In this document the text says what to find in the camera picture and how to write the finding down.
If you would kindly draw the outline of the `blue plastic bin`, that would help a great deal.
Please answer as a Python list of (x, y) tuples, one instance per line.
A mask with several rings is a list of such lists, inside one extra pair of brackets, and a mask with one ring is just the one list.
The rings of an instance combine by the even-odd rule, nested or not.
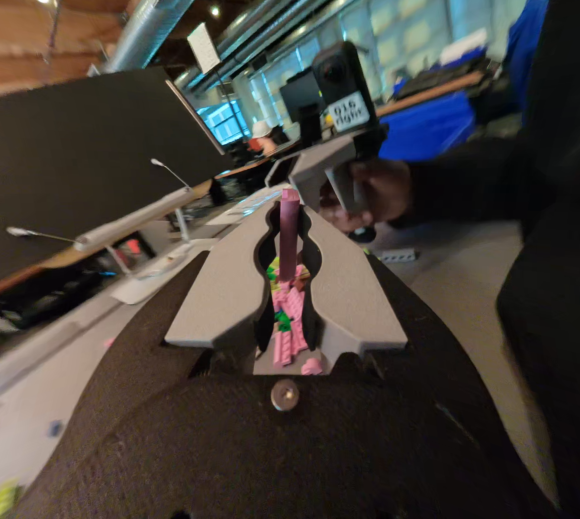
[(378, 153), (383, 160), (432, 160), (464, 144), (475, 131), (475, 113), (464, 91), (380, 118), (388, 137)]

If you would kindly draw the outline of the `person's right forearm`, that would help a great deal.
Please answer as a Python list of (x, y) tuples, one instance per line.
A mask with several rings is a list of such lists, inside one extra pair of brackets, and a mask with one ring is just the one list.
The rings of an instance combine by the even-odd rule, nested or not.
[(523, 141), (487, 138), (411, 163), (410, 204), (388, 223), (409, 228), (434, 222), (516, 221), (523, 238), (555, 201)]

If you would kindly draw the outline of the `pile of mixed toy bricks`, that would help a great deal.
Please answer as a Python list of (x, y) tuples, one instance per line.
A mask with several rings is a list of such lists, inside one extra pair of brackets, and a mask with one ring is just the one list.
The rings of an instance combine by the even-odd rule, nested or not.
[(266, 272), (274, 309), (269, 345), (273, 373), (280, 375), (295, 371), (303, 376), (321, 376), (324, 373), (323, 358), (319, 351), (309, 350), (303, 330), (302, 314), (310, 278), (308, 269), (298, 264), (293, 279), (283, 282), (279, 278), (279, 257), (275, 257)]

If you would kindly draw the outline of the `large black panel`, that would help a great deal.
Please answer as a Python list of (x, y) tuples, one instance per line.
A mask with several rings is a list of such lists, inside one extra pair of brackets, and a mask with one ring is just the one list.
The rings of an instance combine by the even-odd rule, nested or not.
[(1, 97), (1, 279), (233, 165), (162, 67)]

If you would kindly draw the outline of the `white stand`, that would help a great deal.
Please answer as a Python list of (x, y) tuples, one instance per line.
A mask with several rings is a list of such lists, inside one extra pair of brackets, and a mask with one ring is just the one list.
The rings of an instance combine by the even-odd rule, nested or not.
[(45, 261), (3, 278), (1, 280), (1, 293), (25, 283), (43, 271), (62, 269), (83, 262), (100, 250), (109, 248), (130, 234), (141, 230), (150, 221), (159, 219), (171, 212), (174, 212), (178, 217), (182, 213), (182, 207), (209, 193), (212, 183), (217, 179), (217, 175), (213, 175), (208, 180), (191, 187), (160, 160), (152, 158), (150, 163), (168, 171), (184, 185), (184, 188), (163, 196), (153, 204), (149, 204), (122, 218), (92, 229), (74, 240), (67, 240), (70, 247), (54, 254)]

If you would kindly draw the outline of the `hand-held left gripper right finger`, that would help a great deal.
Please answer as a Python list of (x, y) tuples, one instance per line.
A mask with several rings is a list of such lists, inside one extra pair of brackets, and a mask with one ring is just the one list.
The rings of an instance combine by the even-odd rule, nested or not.
[(342, 354), (360, 358), (368, 351), (398, 351), (407, 346), (399, 319), (369, 260), (356, 243), (305, 207), (311, 241), (321, 255), (320, 269), (305, 264), (312, 276), (315, 317), (321, 320), (320, 351), (332, 369)]

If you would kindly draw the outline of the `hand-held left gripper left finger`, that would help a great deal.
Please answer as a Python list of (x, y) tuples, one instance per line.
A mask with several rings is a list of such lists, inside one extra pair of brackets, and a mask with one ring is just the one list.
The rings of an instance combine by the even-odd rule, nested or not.
[(279, 201), (270, 201), (212, 247), (165, 334), (168, 347), (211, 350), (254, 371), (257, 348), (273, 327), (266, 268), (276, 256), (272, 227)]

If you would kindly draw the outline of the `printed paper sheet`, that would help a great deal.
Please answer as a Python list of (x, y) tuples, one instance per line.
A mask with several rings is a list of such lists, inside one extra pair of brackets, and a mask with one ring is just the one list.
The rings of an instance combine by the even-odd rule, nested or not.
[(238, 202), (234, 207), (226, 211), (228, 217), (244, 218), (263, 207), (272, 200), (281, 196), (284, 187), (264, 187), (257, 192)]

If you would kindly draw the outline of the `black monitor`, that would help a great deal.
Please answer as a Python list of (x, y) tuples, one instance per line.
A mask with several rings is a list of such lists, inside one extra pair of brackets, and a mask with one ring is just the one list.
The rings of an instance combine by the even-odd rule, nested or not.
[(295, 74), (281, 87), (280, 94), (292, 123), (300, 128), (303, 148), (310, 148), (322, 138), (321, 114), (326, 103), (311, 67)]

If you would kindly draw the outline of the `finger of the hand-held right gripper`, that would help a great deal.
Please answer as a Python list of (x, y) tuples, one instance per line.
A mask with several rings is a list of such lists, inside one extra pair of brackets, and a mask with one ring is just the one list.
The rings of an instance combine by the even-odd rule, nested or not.
[(320, 206), (322, 187), (329, 182), (341, 206), (358, 206), (350, 164), (357, 152), (352, 138), (335, 138), (300, 152), (290, 183), (304, 206)]
[(301, 153), (294, 153), (276, 160), (265, 177), (265, 186), (272, 188), (282, 183), (289, 183), (292, 173)]

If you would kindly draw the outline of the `person's right hand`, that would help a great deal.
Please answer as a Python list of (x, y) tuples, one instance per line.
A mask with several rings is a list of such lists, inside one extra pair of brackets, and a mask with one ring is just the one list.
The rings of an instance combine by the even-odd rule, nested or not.
[(350, 164), (350, 174), (363, 189), (366, 209), (357, 214), (345, 211), (327, 183), (321, 189), (319, 213), (343, 233), (399, 219), (412, 202), (411, 174), (402, 161), (374, 159)]

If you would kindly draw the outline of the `pink rounded tile block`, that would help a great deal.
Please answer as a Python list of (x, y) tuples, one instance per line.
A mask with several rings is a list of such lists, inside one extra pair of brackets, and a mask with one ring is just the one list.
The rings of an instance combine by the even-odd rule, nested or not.
[(279, 208), (279, 281), (295, 277), (298, 256), (298, 221), (301, 201), (298, 191), (284, 189)]

